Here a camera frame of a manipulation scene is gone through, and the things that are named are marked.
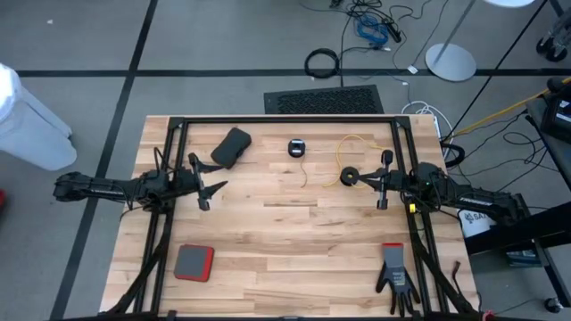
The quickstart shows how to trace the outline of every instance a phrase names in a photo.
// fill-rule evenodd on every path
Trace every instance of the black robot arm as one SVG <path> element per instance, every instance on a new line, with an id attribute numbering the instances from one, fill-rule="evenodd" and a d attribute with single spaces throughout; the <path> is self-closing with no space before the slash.
<path id="1" fill-rule="evenodd" d="M 430 163 L 419 163 L 409 174 L 401 170 L 388 170 L 390 162 L 374 173 L 360 175 L 359 180 L 380 192 L 377 207 L 386 209 L 386 191 L 409 195 L 421 210 L 436 211 L 441 206 L 459 210 L 473 210 L 487 214 L 496 223 L 504 226 L 514 224 L 524 216 L 523 209 L 510 193 L 491 192 L 471 185 L 459 185 L 441 169 Z"/>
<path id="2" fill-rule="evenodd" d="M 198 193 L 199 208 L 209 210 L 208 200 L 227 182 L 204 186 L 201 173 L 210 173 L 222 167 L 203 164 L 194 153 L 190 153 L 188 159 L 191 169 L 182 167 L 170 172 L 166 169 L 154 169 L 131 180 L 89 177 L 79 172 L 71 172 L 57 179 L 54 196 L 60 202 L 95 197 L 126 202 L 130 208 L 133 202 L 138 202 L 144 210 L 151 211 L 166 210 L 171 200 Z"/>

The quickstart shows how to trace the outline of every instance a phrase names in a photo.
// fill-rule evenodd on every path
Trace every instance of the black metal frame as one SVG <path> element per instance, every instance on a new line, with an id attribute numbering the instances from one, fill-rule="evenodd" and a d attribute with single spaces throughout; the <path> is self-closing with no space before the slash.
<path id="1" fill-rule="evenodd" d="M 541 131 L 531 115 L 527 115 L 525 118 L 534 126 L 547 151 L 551 154 L 550 144 L 545 140 L 546 134 Z M 554 157 L 553 160 L 559 172 L 564 173 L 557 159 Z M 571 189 L 568 177 L 563 174 L 562 177 L 567 187 Z M 525 218 L 513 226 L 495 227 L 481 234 L 467 237 L 465 242 L 468 254 L 499 249 L 505 251 L 534 250 L 550 279 L 559 303 L 564 308 L 571 308 L 571 293 L 569 293 L 563 277 L 561 277 L 553 258 L 547 251 L 550 247 L 571 243 L 571 217 L 568 215 L 571 211 L 571 202 L 563 203 L 532 216 L 520 194 L 517 195 L 517 198 L 519 203 L 523 205 L 522 208 L 525 209 Z"/>
<path id="2" fill-rule="evenodd" d="M 166 169 L 170 155 L 173 148 L 173 140 L 175 131 L 180 129 L 180 138 L 178 140 L 177 154 L 175 158 L 175 169 L 182 166 L 185 157 L 185 146 L 188 134 L 188 127 L 194 123 L 377 123 L 388 124 L 391 127 L 393 134 L 393 148 L 396 154 L 396 163 L 398 170 L 406 171 L 404 163 L 404 155 L 402 153 L 401 137 L 399 129 L 404 131 L 406 144 L 409 149 L 411 170 L 416 170 L 418 167 L 418 156 L 414 139 L 412 135 L 412 128 L 410 118 L 408 116 L 349 116 L 349 117 L 336 117 L 336 116 L 292 116 L 292 117 L 276 117 L 276 116 L 250 116 L 250 117 L 204 117 L 204 118 L 170 118 L 168 132 L 165 139 L 163 149 L 164 160 L 161 164 L 163 169 Z M 121 297 L 119 302 L 107 312 L 96 317 L 80 317 L 67 319 L 67 321 L 125 321 L 125 320 L 188 320 L 188 321 L 345 321 L 345 320 L 366 320 L 366 321 L 442 321 L 442 320 L 480 320 L 480 315 L 474 311 L 464 299 L 461 293 L 456 293 L 456 290 L 448 282 L 446 276 L 442 273 L 439 263 L 438 254 L 436 252 L 436 243 L 434 241 L 434 234 L 430 222 L 428 212 L 422 212 L 422 220 L 426 235 L 427 248 L 422 244 L 418 236 L 417 224 L 414 219 L 414 214 L 410 212 L 408 204 L 411 202 L 408 196 L 405 196 L 404 207 L 406 210 L 407 223 L 409 225 L 410 240 L 412 244 L 415 269 L 417 271 L 418 289 L 421 297 L 422 309 L 424 316 L 420 316 L 418 311 L 415 311 L 412 317 L 176 317 L 176 311 L 169 311 L 166 317 L 158 317 L 159 307 L 161 304 L 162 285 L 165 275 L 165 267 L 168 256 L 170 234 L 172 230 L 174 209 L 176 200 L 172 200 L 169 209 L 166 212 L 153 212 L 148 227 L 145 252 L 143 263 L 141 265 L 141 272 L 136 277 L 133 284 L 129 287 L 127 292 Z M 153 245 L 156 236 L 156 230 L 159 223 L 159 216 L 165 215 L 165 222 L 162 229 L 161 240 L 154 248 Z M 438 301 L 440 306 L 439 312 L 433 312 L 430 307 L 430 299 L 428 287 L 426 284 L 426 274 L 424 265 L 430 270 L 434 283 L 436 285 Z M 145 299 L 145 284 L 146 279 L 151 271 L 157 266 L 157 273 L 155 276 L 155 283 L 153 287 L 153 297 L 151 303 L 151 310 L 143 312 L 143 302 Z M 128 306 L 131 301 L 134 302 L 133 313 L 127 313 Z M 465 314 L 452 314 L 448 310 L 447 300 L 451 300 L 452 304 L 458 311 Z M 524 319 L 516 319 L 510 317 L 493 317 L 492 320 L 514 320 L 514 321 L 527 321 Z"/>
<path id="3" fill-rule="evenodd" d="M 410 155 L 410 163 L 412 169 L 414 169 L 418 165 L 418 156 L 416 152 L 416 147 L 414 145 L 414 139 L 412 135 L 412 130 L 410 126 L 410 119 L 408 116 L 373 116 L 373 117 L 359 117 L 359 116 L 351 116 L 351 117 L 336 117 L 336 116 L 292 116 L 292 117 L 275 117 L 275 116 L 256 116 L 256 117 L 204 117 L 204 118 L 171 118 L 169 121 L 169 128 L 165 140 L 165 145 L 163 149 L 163 155 L 165 158 L 164 163 L 162 163 L 161 167 L 166 168 L 168 162 L 170 161 L 170 154 L 172 152 L 172 145 L 173 139 L 175 135 L 175 131 L 180 129 L 180 138 L 178 142 L 178 149 L 177 155 L 175 160 L 175 169 L 182 166 L 182 160 L 184 159 L 185 154 L 185 145 L 187 140 L 187 133 L 188 127 L 192 124 L 196 123 L 332 123 L 332 122 L 343 122 L 343 123 L 378 123 L 378 124 L 388 124 L 391 127 L 391 132 L 393 135 L 393 146 L 394 151 L 396 154 L 396 163 L 398 169 L 406 170 L 405 163 L 404 163 L 404 156 L 402 153 L 401 147 L 401 137 L 399 133 L 399 128 L 404 131 L 404 135 L 407 141 L 407 147 L 409 150 Z M 172 230 L 172 222 L 174 216 L 174 207 L 175 202 L 172 202 L 171 209 L 166 213 L 159 213 L 153 212 L 151 214 L 151 220 L 149 223 L 146 243 L 145 243 L 145 252 L 143 255 L 143 262 L 141 265 L 141 270 L 145 268 L 149 269 L 150 264 L 156 263 L 158 265 L 157 273 L 155 276 L 155 283 L 153 288 L 153 299 L 151 303 L 151 311 L 152 313 L 159 312 L 159 306 L 161 302 L 161 294 L 162 294 L 162 284 L 165 274 L 165 266 L 166 260 L 168 256 L 168 248 L 170 243 L 170 233 Z M 160 244 L 157 245 L 155 252 L 160 251 L 160 259 L 158 262 L 153 262 L 152 254 L 153 254 L 153 246 L 156 237 L 156 231 L 159 224 L 159 216 L 164 214 L 166 216 L 165 223 L 163 226 L 163 232 Z M 426 230 L 426 243 L 428 246 L 428 251 L 430 252 L 431 258 L 438 264 L 438 254 L 436 252 L 436 244 L 434 241 L 434 234 L 432 233 L 432 225 L 430 222 L 430 216 L 428 213 L 424 213 L 422 215 L 423 223 Z M 409 219 L 409 229 L 411 233 L 412 231 L 416 230 L 416 222 L 414 219 Z M 426 284 L 426 274 L 423 265 L 422 259 L 415 253 L 414 256 L 415 260 L 415 268 L 417 271 L 418 276 L 418 289 L 420 292 L 420 296 L 422 299 L 422 306 L 425 315 L 432 312 L 430 307 L 430 300 L 429 300 L 429 292 L 428 287 Z M 438 301 L 440 305 L 440 310 L 444 313 L 448 313 L 448 301 L 441 289 L 440 285 L 436 286 L 437 294 L 438 294 Z M 145 300 L 145 282 L 143 282 L 143 286 L 140 287 L 140 290 L 137 292 L 137 296 L 135 298 L 133 312 L 136 314 L 142 313 L 143 309 L 143 302 Z M 401 317 L 381 317 L 379 319 L 382 320 L 403 320 L 407 318 Z"/>

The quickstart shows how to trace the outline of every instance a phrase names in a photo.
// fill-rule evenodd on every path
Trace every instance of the white trash bin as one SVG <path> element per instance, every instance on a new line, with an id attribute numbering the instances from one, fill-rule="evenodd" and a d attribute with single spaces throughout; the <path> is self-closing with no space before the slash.
<path id="1" fill-rule="evenodd" d="M 58 170 L 78 156 L 70 135 L 70 127 L 21 86 L 16 72 L 0 64 L 0 150 Z"/>

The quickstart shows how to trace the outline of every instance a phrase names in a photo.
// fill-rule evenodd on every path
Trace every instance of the wooden tabletop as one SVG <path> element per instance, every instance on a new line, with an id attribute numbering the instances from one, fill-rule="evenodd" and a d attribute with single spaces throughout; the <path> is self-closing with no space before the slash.
<path id="1" fill-rule="evenodd" d="M 410 120 L 418 161 L 444 168 L 432 118 L 415 115 Z M 162 149 L 168 121 L 168 116 L 147 118 L 134 177 L 153 168 L 153 148 Z M 405 265 L 418 285 L 398 194 L 389 192 L 388 210 L 377 210 L 378 193 L 371 188 L 346 187 L 338 182 L 323 186 L 338 175 L 335 148 L 342 138 L 355 134 L 369 144 L 393 149 L 389 125 L 193 124 L 188 129 L 186 153 L 195 152 L 201 161 L 211 163 L 212 150 L 232 127 L 249 133 L 252 144 L 231 170 L 203 175 L 206 185 L 228 181 L 211 200 L 211 210 L 198 210 L 196 195 L 177 200 L 161 313 L 175 309 L 180 316 L 210 317 L 390 316 L 390 289 L 375 292 L 383 264 L 381 243 L 405 243 Z M 302 164 L 307 173 L 305 187 L 301 160 L 287 154 L 292 138 L 301 138 L 307 145 Z M 410 168 L 403 135 L 401 140 Z M 368 173 L 380 167 L 381 152 L 351 137 L 341 145 L 340 159 L 344 167 Z M 450 279 L 453 263 L 459 261 L 459 285 L 477 307 L 476 286 L 458 222 L 441 213 L 432 213 L 431 219 L 444 274 Z M 148 224 L 149 213 L 143 211 L 131 212 L 122 220 L 101 310 L 113 306 L 137 276 Z M 174 277 L 182 244 L 215 249 L 207 283 Z M 433 278 L 428 270 L 426 275 L 433 310 L 438 310 Z M 153 280 L 152 276 L 147 293 L 152 291 Z M 144 310 L 149 307 L 147 294 Z"/>

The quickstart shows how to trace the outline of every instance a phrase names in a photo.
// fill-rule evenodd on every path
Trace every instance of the gray glove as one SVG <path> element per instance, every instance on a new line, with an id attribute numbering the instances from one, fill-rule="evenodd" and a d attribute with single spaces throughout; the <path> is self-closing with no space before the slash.
<path id="1" fill-rule="evenodd" d="M 404 317 L 404 308 L 406 307 L 412 314 L 412 300 L 410 295 L 417 303 L 420 303 L 417 289 L 414 287 L 409 273 L 404 268 L 404 253 L 402 243 L 383 243 L 383 254 L 385 255 L 385 263 L 377 281 L 377 293 L 380 293 L 389 283 L 393 292 L 393 303 L 391 304 L 391 314 L 394 314 L 396 302 L 399 302 L 399 313 Z"/>

